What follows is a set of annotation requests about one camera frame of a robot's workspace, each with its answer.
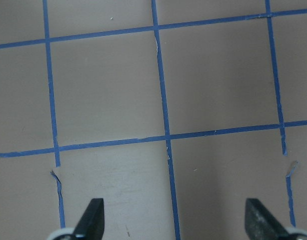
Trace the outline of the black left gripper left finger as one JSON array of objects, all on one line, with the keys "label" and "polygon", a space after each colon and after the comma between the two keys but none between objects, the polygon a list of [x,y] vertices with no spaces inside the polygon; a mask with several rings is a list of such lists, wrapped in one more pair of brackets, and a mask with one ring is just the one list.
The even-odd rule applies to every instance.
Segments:
[{"label": "black left gripper left finger", "polygon": [[74,238],[102,238],[104,231],[104,199],[93,198],[74,228],[72,235]]}]

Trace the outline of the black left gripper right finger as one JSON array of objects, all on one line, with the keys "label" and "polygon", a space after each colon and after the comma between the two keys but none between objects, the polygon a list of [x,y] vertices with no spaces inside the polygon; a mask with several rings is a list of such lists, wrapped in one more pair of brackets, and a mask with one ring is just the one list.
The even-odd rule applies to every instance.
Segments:
[{"label": "black left gripper right finger", "polygon": [[245,201],[244,229],[249,238],[288,238],[290,234],[257,198]]}]

